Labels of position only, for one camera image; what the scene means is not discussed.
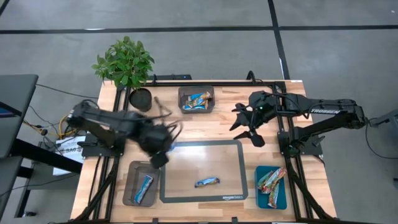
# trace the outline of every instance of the teal bin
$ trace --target teal bin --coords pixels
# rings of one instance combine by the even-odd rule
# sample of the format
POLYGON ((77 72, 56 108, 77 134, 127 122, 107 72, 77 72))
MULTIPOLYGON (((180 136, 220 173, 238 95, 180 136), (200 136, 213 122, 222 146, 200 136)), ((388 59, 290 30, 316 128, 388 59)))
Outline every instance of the teal bin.
MULTIPOLYGON (((266 175, 269 171, 276 171, 280 167, 274 167, 274 166, 257 166, 256 171, 254 172, 254 180, 255 180, 255 188, 256 188, 256 203, 259 208, 268 208, 268 209, 274 209, 270 206, 268 206, 268 198, 269 194, 262 194, 259 189, 257 189, 257 183, 263 177, 266 175)), ((279 193, 278 193, 278 199, 276 201, 277 208, 275 209, 286 209, 287 203, 286 203, 286 191, 285 191, 285 177, 281 178, 279 180, 279 193)))

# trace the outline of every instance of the concrete floor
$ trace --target concrete floor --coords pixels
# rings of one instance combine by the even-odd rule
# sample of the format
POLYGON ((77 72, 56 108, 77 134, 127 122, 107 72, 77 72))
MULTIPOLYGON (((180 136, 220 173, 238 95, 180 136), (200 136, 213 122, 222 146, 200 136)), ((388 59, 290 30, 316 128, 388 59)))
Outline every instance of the concrete floor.
MULTIPOLYGON (((394 0, 274 2, 280 26, 398 24, 394 0)), ((261 0, 11 0, 0 17, 0 29, 271 24, 267 1, 261 0)), ((101 82, 90 66, 96 54, 124 35, 143 41, 156 60, 158 75, 237 79, 253 70, 258 78, 282 78, 273 31, 0 35, 0 74, 36 73, 41 84, 97 96, 101 82)), ((290 77, 304 81, 308 97, 354 99, 369 118, 398 108, 398 30, 283 31, 281 35, 290 77)), ((45 119, 57 122, 80 100, 38 87, 31 105, 45 119)), ((43 124, 31 110, 26 119, 43 124)), ((388 126, 370 129, 369 141, 378 153, 398 157, 394 134, 388 126)), ((33 144, 41 140, 27 127, 22 127, 19 138, 33 144)), ((392 178, 398 177, 397 161, 376 157, 366 146, 364 129, 330 132, 322 146, 338 216, 395 223, 398 189, 392 178)), ((17 179, 16 186, 23 184, 17 179)), ((27 209, 38 216, 13 219, 20 194, 13 191, 1 223, 64 222, 75 189, 35 190, 27 209)))

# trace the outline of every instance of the wooden tabletop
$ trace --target wooden tabletop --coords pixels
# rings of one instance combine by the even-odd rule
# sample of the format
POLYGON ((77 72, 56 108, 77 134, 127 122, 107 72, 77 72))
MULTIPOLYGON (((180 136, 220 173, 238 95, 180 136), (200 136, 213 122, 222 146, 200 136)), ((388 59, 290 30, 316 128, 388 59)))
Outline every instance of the wooden tabletop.
MULTIPOLYGON (((305 95, 304 85, 301 81, 285 82, 287 92, 305 95)), ((157 96, 163 105, 174 112, 167 118, 167 121, 175 121, 176 119, 183 121, 183 131, 177 139, 180 142, 232 139, 245 130, 244 127, 239 127, 234 131, 228 131, 236 119, 236 113, 231 112, 234 109, 234 105, 236 103, 248 104, 248 97, 254 91, 264 90, 271 92, 271 89, 263 86, 215 86, 216 105, 212 113, 182 114, 177 105, 178 87, 147 87, 147 89, 152 93, 152 96, 157 96)), ((111 82, 105 81, 101 87, 98 100, 101 109, 112 110, 115 94, 116 87, 111 82)), ((123 99, 124 93, 121 96, 120 109, 123 107, 123 99)), ((149 116, 159 115, 158 107, 154 102, 152 105, 152 109, 146 114, 149 116)), ((302 116, 294 118, 293 121, 295 126, 312 124, 311 119, 305 119, 302 116)), ((285 128, 289 127, 286 120, 284 120, 284 123, 285 128)), ((123 193, 129 164, 132 161, 148 161, 148 157, 139 149, 136 143, 127 141, 125 153, 119 163, 111 222, 151 222, 153 218, 159 218, 160 222, 230 222, 232 217, 237 217, 240 222, 295 220, 287 177, 285 177, 286 210, 260 209, 256 205, 255 168, 257 166, 285 167, 285 161, 279 152, 276 137, 278 130, 276 119, 262 125, 257 130, 258 134, 262 135, 266 141, 266 145, 262 148, 254 147, 248 139, 240 140, 243 145, 248 182, 249 195, 247 199, 230 202, 162 203, 159 199, 158 186, 155 204, 150 208, 125 206, 123 204, 123 193)), ((84 161, 71 218, 77 217, 87 206, 97 159, 97 157, 91 157, 84 161)), ((329 215, 335 216, 335 207, 323 164, 313 156, 302 156, 302 161, 309 191, 329 215)), ((98 187, 100 172, 101 163, 98 167, 93 195, 98 187)), ((297 195, 301 214, 306 217, 302 194, 298 188, 297 195)), ((108 191, 103 197, 100 218, 104 217, 107 199, 108 191)))

